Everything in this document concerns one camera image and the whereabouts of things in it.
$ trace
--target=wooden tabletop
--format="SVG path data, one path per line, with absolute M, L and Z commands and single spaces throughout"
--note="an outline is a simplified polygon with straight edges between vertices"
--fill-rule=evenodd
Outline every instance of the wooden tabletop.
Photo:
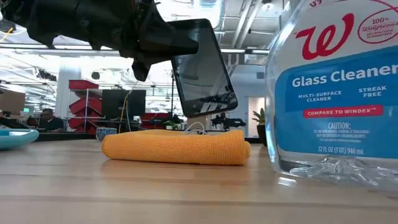
M 95 140 L 0 152 L 0 220 L 29 223 L 397 223 L 398 197 L 246 166 L 108 160 Z

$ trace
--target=plastic bottle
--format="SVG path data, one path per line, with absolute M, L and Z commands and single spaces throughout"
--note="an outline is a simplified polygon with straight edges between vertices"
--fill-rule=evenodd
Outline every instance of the plastic bottle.
M 276 171 L 398 190 L 398 0 L 302 1 L 266 91 Z

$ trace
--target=white column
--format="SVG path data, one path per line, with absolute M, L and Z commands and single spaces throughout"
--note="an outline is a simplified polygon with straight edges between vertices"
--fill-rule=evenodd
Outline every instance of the white column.
M 58 74 L 57 102 L 55 104 L 55 115 L 59 118 L 68 116 L 69 107 L 69 80 L 81 80 L 81 63 L 78 58 L 63 58 Z

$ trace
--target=phone screen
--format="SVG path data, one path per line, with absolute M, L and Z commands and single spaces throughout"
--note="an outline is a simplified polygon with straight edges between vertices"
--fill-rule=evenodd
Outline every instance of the phone screen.
M 195 117 L 235 109 L 238 101 L 210 21 L 194 19 L 170 25 L 177 35 L 199 43 L 196 54 L 171 59 L 184 114 Z

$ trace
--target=teal plate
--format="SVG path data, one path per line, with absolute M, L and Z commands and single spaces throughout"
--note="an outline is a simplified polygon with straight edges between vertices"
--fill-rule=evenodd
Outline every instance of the teal plate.
M 14 149 L 34 142 L 39 132 L 31 129 L 0 129 L 0 150 Z

